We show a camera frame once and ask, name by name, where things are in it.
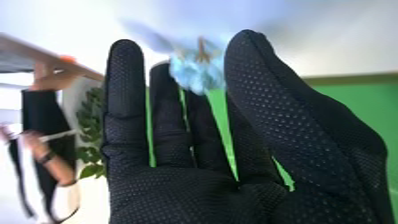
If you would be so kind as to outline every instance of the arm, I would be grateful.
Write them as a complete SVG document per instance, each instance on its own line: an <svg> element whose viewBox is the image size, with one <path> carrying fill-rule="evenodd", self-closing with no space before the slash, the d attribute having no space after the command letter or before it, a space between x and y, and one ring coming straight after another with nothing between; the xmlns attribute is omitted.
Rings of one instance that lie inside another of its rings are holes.
<svg viewBox="0 0 398 224"><path fill-rule="evenodd" d="M23 134L23 144L32 150L35 160L42 161L51 150L48 145L41 142L39 135L33 132ZM51 156L51 159L42 163L42 166L46 167L60 186L71 185L74 183L74 172L65 161L56 155Z"/></svg>

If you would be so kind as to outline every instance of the green plant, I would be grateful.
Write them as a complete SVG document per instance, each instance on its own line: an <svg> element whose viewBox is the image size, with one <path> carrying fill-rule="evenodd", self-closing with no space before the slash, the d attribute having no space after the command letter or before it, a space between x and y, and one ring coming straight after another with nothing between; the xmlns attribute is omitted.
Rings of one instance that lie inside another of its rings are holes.
<svg viewBox="0 0 398 224"><path fill-rule="evenodd" d="M106 176L103 160L101 160L101 107L103 107L103 89L92 88L85 93L85 100L76 112L78 126L80 126L80 139L83 146L78 147L76 157L81 160L85 167L80 173L80 179L85 177Z"/></svg>

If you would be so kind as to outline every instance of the blue object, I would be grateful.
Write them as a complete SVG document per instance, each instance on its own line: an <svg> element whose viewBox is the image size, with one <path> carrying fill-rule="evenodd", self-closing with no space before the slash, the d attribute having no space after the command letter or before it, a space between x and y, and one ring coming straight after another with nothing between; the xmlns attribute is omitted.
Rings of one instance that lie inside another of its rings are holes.
<svg viewBox="0 0 398 224"><path fill-rule="evenodd" d="M197 60L197 50L184 50L181 55L177 53L170 55L170 76L183 89L197 95L204 95L213 89L225 88L224 51L208 47L206 53L209 62Z"/></svg>

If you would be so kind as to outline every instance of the person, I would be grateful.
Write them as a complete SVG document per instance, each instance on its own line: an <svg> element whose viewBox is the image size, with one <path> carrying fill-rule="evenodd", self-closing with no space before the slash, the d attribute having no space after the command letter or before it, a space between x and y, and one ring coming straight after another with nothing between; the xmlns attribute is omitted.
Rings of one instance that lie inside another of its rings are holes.
<svg viewBox="0 0 398 224"><path fill-rule="evenodd" d="M225 83L238 180L208 100L190 92L184 124L168 64L151 69L149 166L144 56L129 40L113 43L101 147L110 223L394 223L382 138L305 85L250 30L229 42ZM295 181L291 192L271 156Z"/></svg>
<svg viewBox="0 0 398 224"><path fill-rule="evenodd" d="M35 63L33 84L21 92L23 133L12 139L5 126L0 136L17 175L21 205L39 224L60 223L76 213L80 193L74 178L74 131L55 91L69 87L78 75Z"/></svg>

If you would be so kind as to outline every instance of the black glove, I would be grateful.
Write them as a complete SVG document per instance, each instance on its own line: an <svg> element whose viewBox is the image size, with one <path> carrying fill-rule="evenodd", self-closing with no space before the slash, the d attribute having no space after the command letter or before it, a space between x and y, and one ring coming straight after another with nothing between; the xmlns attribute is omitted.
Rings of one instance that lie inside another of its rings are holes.
<svg viewBox="0 0 398 224"><path fill-rule="evenodd" d="M149 167L144 58L131 41L113 44L103 116L110 223L392 223L382 139L307 87L252 31L229 43L225 80L240 181L208 100L190 92L186 128L167 64L151 70ZM270 152L295 180L293 192Z"/></svg>

